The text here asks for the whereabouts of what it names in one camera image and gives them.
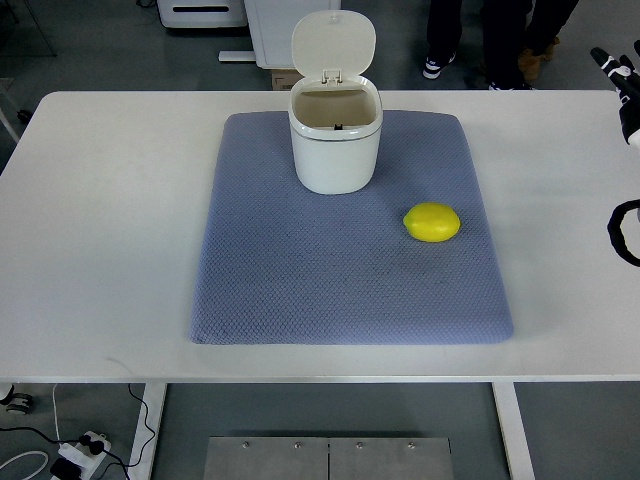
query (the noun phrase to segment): cardboard box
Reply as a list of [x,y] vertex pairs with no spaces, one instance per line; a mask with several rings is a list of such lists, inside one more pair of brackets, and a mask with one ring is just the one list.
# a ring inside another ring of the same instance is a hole
[[274,91],[291,90],[302,75],[297,70],[271,70],[271,87]]

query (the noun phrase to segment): black cable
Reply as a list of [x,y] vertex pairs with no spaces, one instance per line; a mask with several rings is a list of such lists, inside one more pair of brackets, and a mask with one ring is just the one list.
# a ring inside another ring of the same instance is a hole
[[22,431],[27,430],[29,432],[37,433],[42,438],[44,438],[47,442],[49,442],[49,443],[51,443],[53,445],[62,445],[63,443],[71,443],[71,442],[77,442],[78,441],[77,438],[74,438],[73,440],[51,440],[44,433],[42,433],[40,430],[37,430],[37,429],[32,428],[32,427],[11,427],[11,428],[2,428],[2,427],[0,427],[0,432],[17,432],[17,431],[21,431],[21,430]]
[[[53,445],[62,445],[63,443],[72,443],[72,442],[78,442],[79,441],[77,438],[73,439],[73,440],[52,440],[49,437],[47,437],[44,433],[42,433],[40,430],[38,430],[36,428],[32,428],[32,427],[11,427],[11,428],[2,428],[2,427],[0,427],[0,432],[17,432],[17,431],[29,431],[29,432],[37,433],[42,438],[44,438],[47,442],[49,442],[49,443],[51,443]],[[114,463],[114,465],[122,466],[122,470],[124,471],[124,476],[127,478],[127,480],[131,480],[129,478],[129,475],[127,474],[127,469],[126,469],[126,466],[125,466],[124,462],[122,461],[122,459],[120,459],[120,457],[118,457],[117,455],[114,455],[113,453],[111,453],[108,450],[102,450],[102,451],[104,453],[106,453],[107,455],[109,455],[110,457],[115,458],[117,460],[117,463]]]
[[[113,458],[116,460],[116,462],[111,462],[109,465],[106,466],[106,468],[104,469],[104,471],[102,472],[102,475],[100,475],[96,480],[100,480],[102,477],[104,477],[105,473],[107,473],[107,470],[109,469],[109,467],[111,465],[120,465],[120,467],[122,467],[122,471],[124,472],[124,476],[127,478],[127,480],[131,480],[129,477],[129,474],[127,473],[127,468],[130,467],[135,467],[136,465],[139,465],[140,462],[142,461],[142,454],[144,453],[144,449],[147,445],[149,445],[149,442],[151,442],[151,440],[153,440],[156,437],[156,431],[151,428],[149,426],[149,424],[147,423],[147,420],[149,418],[149,405],[147,404],[147,402],[145,402],[142,398],[138,397],[137,395],[135,395],[133,393],[133,391],[131,390],[131,384],[127,384],[127,387],[129,389],[129,395],[131,395],[133,398],[135,398],[136,400],[138,400],[142,405],[144,405],[145,411],[144,411],[144,426],[147,427],[147,430],[149,430],[151,432],[151,437],[142,445],[142,448],[140,449],[140,456],[138,458],[138,461],[135,463],[132,463],[131,465],[127,465],[126,463],[124,463],[122,461],[122,459],[120,457],[118,457],[117,455],[111,453],[109,450],[102,450],[106,455],[108,455],[109,457]],[[40,430],[32,428],[32,427],[11,427],[11,428],[2,428],[0,427],[0,432],[16,432],[16,431],[29,431],[29,432],[34,432],[37,433],[38,435],[40,435],[44,440],[46,440],[47,442],[53,444],[53,445],[62,445],[63,443],[72,443],[72,442],[78,442],[78,439],[73,439],[73,440],[52,440],[49,437],[47,437],[44,433],[42,433]]]
[[96,480],[100,480],[102,477],[104,477],[105,474],[107,473],[107,470],[109,470],[109,467],[111,467],[112,465],[120,465],[122,469],[125,471],[125,475],[127,475],[126,468],[135,467],[140,464],[140,462],[142,461],[142,454],[144,453],[145,447],[149,445],[151,440],[153,440],[156,437],[156,431],[153,428],[151,428],[147,423],[147,420],[149,418],[149,405],[147,405],[147,402],[145,402],[142,398],[138,397],[133,393],[133,391],[131,390],[130,383],[127,384],[127,388],[129,389],[129,395],[131,395],[133,398],[138,400],[142,405],[144,405],[144,426],[147,427],[147,430],[151,432],[151,437],[144,443],[144,445],[142,445],[142,448],[140,449],[140,456],[138,457],[138,461],[135,463],[132,463],[131,465],[126,465],[122,460],[120,460],[120,458],[116,457],[115,455],[111,455],[109,452],[105,451],[107,455],[116,458],[118,462],[111,462],[109,465],[107,465],[104,471],[102,472],[102,475],[96,478]]

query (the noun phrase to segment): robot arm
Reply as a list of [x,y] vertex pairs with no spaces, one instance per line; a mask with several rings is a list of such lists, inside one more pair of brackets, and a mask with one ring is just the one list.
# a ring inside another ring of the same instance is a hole
[[[634,43],[634,48],[640,55],[640,40]],[[620,123],[622,135],[626,142],[640,149],[640,75],[633,63],[626,55],[617,61],[601,48],[591,50],[591,56],[602,71],[616,86],[622,107],[620,107]],[[622,232],[622,221],[631,210],[638,210],[640,219],[640,200],[632,200],[618,205],[611,215],[607,230],[609,239],[616,253],[626,262],[640,267],[640,258],[629,251]]]
[[[640,55],[640,40],[634,43],[634,48]],[[602,71],[616,86],[622,107],[620,108],[620,122],[622,134],[630,145],[640,149],[640,75],[626,55],[617,61],[601,48],[593,48],[591,56]]]

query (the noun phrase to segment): metal plate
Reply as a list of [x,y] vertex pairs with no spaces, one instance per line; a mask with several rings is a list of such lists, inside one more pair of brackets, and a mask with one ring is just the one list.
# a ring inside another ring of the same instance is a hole
[[453,480],[449,440],[317,437],[209,439],[204,480],[288,479]]
[[327,480],[328,439],[211,437],[205,480]]
[[332,438],[331,480],[453,480],[447,438]]

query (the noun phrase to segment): lid hinge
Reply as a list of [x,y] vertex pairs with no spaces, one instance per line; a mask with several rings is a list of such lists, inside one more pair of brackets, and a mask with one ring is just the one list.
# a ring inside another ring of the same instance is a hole
[[322,71],[322,83],[327,85],[337,85],[342,83],[342,72],[340,70],[323,70]]

